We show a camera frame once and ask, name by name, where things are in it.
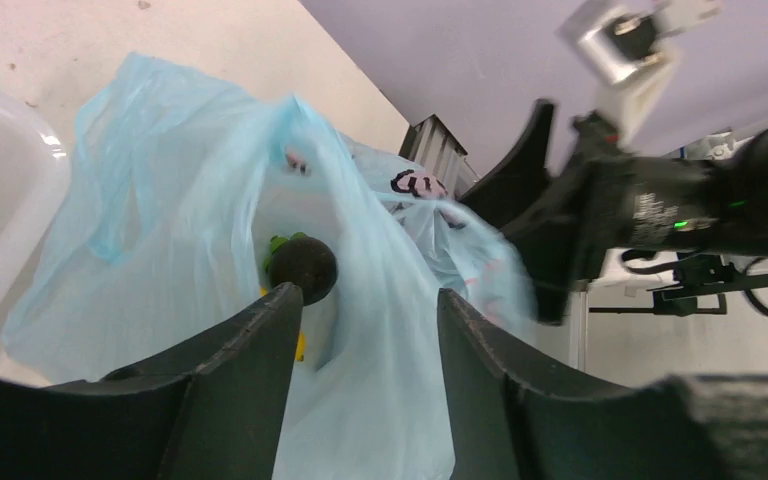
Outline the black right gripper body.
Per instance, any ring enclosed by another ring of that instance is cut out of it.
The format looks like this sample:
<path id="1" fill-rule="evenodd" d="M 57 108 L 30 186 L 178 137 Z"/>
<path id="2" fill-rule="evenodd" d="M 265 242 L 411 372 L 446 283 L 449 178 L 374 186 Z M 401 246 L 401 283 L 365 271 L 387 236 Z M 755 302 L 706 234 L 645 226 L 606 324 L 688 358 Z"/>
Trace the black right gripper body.
<path id="1" fill-rule="evenodd" d="M 676 236 L 716 221 L 701 191 L 709 165 L 632 154 L 620 147 L 614 127 L 596 113 L 576 117 L 571 126 L 576 141 L 561 174 L 502 229 L 528 274 L 529 259 L 537 253 L 571 251 L 576 271 L 572 294 L 603 277 L 612 250 L 708 247 L 704 239 Z"/>

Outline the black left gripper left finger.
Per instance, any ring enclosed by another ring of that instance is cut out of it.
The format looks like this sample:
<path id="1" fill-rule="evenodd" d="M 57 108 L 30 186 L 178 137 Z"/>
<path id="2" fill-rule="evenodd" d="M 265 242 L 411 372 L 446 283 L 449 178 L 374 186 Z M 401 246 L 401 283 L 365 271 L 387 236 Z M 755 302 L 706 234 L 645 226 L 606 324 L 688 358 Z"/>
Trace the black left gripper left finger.
<path id="1" fill-rule="evenodd" d="M 303 298 L 285 283 L 97 382 L 0 379 L 0 479 L 268 479 Z"/>

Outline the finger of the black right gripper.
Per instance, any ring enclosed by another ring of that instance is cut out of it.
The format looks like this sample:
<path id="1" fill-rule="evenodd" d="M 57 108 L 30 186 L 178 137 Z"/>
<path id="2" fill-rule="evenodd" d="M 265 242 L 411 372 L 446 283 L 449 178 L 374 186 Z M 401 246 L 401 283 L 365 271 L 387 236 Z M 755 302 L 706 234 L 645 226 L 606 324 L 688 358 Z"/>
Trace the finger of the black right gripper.
<path id="1" fill-rule="evenodd" d="M 529 274 L 537 301 L 537 321 L 561 326 L 576 282 L 571 251 L 544 251 L 529 259 Z"/>
<path id="2" fill-rule="evenodd" d="M 554 113 L 553 102 L 535 101 L 514 146 L 459 202 L 496 229 L 525 213 L 550 183 L 545 161 Z"/>

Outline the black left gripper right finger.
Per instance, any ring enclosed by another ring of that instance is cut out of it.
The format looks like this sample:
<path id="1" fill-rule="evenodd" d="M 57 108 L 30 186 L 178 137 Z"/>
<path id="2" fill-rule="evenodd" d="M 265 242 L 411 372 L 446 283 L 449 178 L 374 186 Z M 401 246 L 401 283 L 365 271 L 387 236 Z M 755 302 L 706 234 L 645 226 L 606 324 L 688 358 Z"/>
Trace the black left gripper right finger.
<path id="1" fill-rule="evenodd" d="M 438 295 L 456 479 L 768 479 L 768 375 L 631 389 L 576 370 Z"/>

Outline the dark purple fake mangosteen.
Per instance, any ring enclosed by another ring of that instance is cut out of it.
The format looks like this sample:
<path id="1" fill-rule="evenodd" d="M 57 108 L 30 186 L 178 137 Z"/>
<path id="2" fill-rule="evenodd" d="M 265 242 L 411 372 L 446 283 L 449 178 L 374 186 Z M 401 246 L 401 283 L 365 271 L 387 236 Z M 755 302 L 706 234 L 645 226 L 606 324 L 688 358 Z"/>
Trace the dark purple fake mangosteen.
<path id="1" fill-rule="evenodd" d="M 338 279 L 334 252 L 323 241 L 303 232 L 270 239 L 264 272 L 270 288 L 282 283 L 299 287 L 305 306 L 327 297 Z"/>

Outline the light blue plastic bag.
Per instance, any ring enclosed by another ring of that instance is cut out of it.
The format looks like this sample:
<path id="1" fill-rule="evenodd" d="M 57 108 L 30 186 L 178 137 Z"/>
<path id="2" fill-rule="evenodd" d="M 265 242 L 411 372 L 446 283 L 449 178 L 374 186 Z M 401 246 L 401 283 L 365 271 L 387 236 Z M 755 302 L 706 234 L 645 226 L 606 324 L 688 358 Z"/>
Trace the light blue plastic bag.
<path id="1" fill-rule="evenodd" d="M 531 281 L 496 228 L 303 100 L 157 57 L 128 55 L 75 130 L 69 193 L 1 332 L 11 359 L 97 380 L 241 311 L 271 241 L 302 233 L 338 277 L 303 312 L 272 477 L 450 477 L 439 290 L 534 334 Z"/>

